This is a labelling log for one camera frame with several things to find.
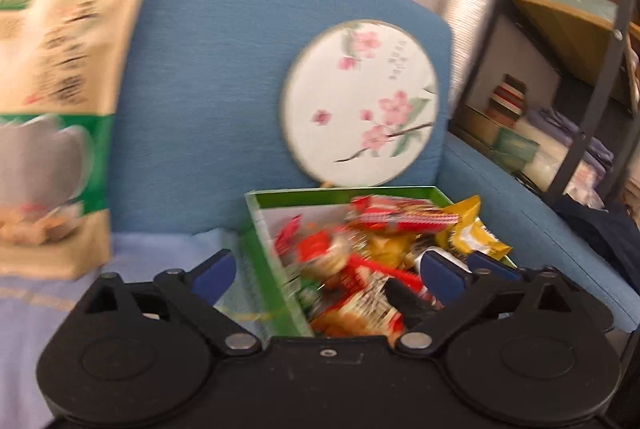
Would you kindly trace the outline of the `red white snack packet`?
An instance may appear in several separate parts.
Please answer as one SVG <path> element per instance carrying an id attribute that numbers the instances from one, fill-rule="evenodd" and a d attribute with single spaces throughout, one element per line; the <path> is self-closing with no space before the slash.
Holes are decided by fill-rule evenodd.
<path id="1" fill-rule="evenodd" d="M 383 336 L 394 343 L 436 300 L 414 272 L 352 255 L 329 279 L 334 297 L 311 316 L 314 334 L 326 338 Z"/>

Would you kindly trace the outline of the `beige grain snack bag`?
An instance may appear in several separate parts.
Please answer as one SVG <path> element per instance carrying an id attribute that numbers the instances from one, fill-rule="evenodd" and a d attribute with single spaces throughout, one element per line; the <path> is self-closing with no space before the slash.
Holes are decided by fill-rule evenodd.
<path id="1" fill-rule="evenodd" d="M 107 164 L 143 0 L 1 0 L 1 272 L 77 279 L 111 257 Z"/>

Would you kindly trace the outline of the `green cardboard box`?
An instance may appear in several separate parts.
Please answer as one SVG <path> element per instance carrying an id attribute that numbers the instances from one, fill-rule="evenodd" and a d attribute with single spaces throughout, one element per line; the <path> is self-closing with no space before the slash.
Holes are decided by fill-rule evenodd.
<path id="1" fill-rule="evenodd" d="M 406 188 L 315 189 L 264 191 L 247 194 L 250 230 L 241 243 L 254 273 L 258 306 L 240 314 L 271 336 L 314 337 L 311 316 L 334 297 L 329 279 L 352 255 L 385 267 L 414 272 L 442 308 L 454 290 L 446 284 L 448 271 L 435 269 L 424 279 L 422 256 L 429 250 L 471 271 L 436 245 L 435 234 L 385 234 L 353 229 L 346 223 L 350 201 L 357 196 L 385 195 L 429 200 L 440 208 L 454 204 L 433 186 Z"/>

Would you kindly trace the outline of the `striped vase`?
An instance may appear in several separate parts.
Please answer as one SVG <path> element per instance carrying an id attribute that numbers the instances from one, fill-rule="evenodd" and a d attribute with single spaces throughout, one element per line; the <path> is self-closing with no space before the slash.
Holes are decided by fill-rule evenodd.
<path id="1" fill-rule="evenodd" d="M 526 93 L 524 82 L 504 74 L 491 93 L 485 114 L 496 123 L 511 128 L 525 111 Z"/>

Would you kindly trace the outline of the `red snack packets pile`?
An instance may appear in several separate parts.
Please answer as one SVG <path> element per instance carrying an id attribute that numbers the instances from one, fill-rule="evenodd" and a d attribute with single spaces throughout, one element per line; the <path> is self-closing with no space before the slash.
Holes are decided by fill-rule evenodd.
<path id="1" fill-rule="evenodd" d="M 345 217 L 353 229 L 385 234 L 435 234 L 453 227 L 459 216 L 429 200 L 385 195 L 354 197 Z"/>

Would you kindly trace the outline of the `round floral fan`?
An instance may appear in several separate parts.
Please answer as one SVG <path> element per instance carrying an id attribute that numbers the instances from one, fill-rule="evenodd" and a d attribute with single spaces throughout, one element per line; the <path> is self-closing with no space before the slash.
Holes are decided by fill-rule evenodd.
<path id="1" fill-rule="evenodd" d="M 435 66 L 401 28 L 355 20 L 332 26 L 299 53 L 283 85 L 283 137 L 319 183 L 380 186 L 420 156 L 436 124 Z"/>

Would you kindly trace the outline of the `blue sofa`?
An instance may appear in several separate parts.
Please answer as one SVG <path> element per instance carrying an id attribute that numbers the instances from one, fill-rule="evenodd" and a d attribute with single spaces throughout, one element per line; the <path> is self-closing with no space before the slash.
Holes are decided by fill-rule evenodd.
<path id="1" fill-rule="evenodd" d="M 356 19 L 394 24 L 420 41 L 439 93 L 451 33 L 411 0 L 144 0 L 113 129 L 107 195 L 113 271 L 148 265 L 146 281 L 222 247 L 239 247 L 244 193 L 314 186 L 282 137 L 280 94 L 295 56 L 327 28 Z M 447 104 L 418 160 L 391 186 L 437 186 L 455 202 L 478 194 L 480 216 L 524 267 L 552 265 L 598 297 L 630 333 L 639 295 L 544 202 L 447 132 Z M 40 352 L 100 271 L 75 282 L 2 277 L 1 428 L 51 421 L 36 383 Z"/>

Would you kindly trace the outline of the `yellow snack bag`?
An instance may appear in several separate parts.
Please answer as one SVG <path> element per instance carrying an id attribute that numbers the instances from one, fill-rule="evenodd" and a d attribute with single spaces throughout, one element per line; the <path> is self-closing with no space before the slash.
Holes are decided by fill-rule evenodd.
<path id="1" fill-rule="evenodd" d="M 482 201 L 474 195 L 461 202 L 442 208 L 448 215 L 455 215 L 457 222 L 435 235 L 436 245 L 460 260 L 479 251 L 496 261 L 509 256 L 512 247 L 500 241 L 480 220 Z"/>

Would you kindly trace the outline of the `silver foil roll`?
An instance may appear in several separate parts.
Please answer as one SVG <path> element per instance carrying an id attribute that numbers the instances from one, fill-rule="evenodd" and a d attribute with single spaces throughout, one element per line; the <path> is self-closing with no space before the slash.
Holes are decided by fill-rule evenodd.
<path id="1" fill-rule="evenodd" d="M 460 102 L 480 51 L 495 0 L 442 0 L 439 15 L 451 30 L 449 116 Z"/>

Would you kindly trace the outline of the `green boxes on shelf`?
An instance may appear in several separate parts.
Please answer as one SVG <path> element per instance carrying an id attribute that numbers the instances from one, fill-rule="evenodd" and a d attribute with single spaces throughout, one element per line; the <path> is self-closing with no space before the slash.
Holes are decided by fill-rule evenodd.
<path id="1" fill-rule="evenodd" d="M 537 142 L 466 105 L 454 133 L 509 174 L 522 171 L 539 150 Z"/>

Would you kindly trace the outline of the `black metal shelf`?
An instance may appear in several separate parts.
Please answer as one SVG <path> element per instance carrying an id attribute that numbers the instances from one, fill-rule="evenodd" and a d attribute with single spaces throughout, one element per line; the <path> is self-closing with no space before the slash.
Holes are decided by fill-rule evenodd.
<path id="1" fill-rule="evenodd" d="M 591 97 L 582 107 L 582 118 L 577 124 L 577 132 L 572 135 L 572 144 L 548 188 L 539 192 L 547 205 L 553 205 L 565 194 L 570 177 L 574 175 L 589 141 L 602 122 L 615 88 L 631 79 L 624 64 L 637 0 L 608 1 L 616 5 L 615 14 L 610 20 L 566 2 L 495 0 L 488 13 L 480 50 L 474 56 L 471 73 L 461 92 L 460 102 L 465 104 L 476 85 L 477 74 L 501 15 L 518 26 L 561 79 L 590 87 Z"/>

